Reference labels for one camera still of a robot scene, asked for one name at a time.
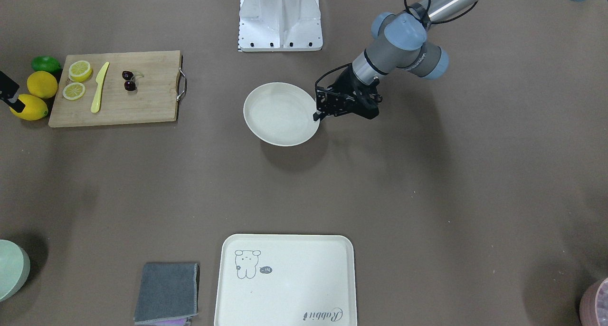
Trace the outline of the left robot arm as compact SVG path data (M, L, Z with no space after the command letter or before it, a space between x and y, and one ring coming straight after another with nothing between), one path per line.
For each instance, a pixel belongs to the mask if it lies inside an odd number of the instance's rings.
M377 117L383 100L378 85L393 70L427 80L441 77L449 66L449 56L428 41L428 30L464 16L480 0L403 1L402 12L384 12L374 19L370 29L373 42L353 62L337 68L340 75L334 83L322 87L315 82L315 122L346 114Z

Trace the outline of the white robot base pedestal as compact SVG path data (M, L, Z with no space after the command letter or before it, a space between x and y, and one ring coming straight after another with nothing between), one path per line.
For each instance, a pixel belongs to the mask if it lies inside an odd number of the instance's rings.
M239 51L304 52L322 48L319 0L239 1Z

